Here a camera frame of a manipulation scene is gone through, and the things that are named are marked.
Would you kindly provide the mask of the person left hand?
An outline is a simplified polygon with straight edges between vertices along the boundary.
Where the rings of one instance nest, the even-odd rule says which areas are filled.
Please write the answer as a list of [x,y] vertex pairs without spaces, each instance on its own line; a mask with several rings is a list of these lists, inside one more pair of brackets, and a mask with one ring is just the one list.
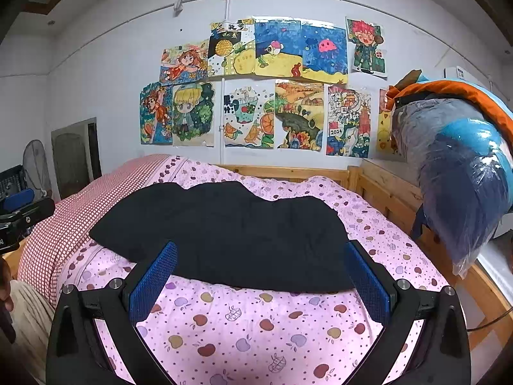
[[11,298],[11,269],[2,257],[0,258],[0,301],[9,312],[14,309]]

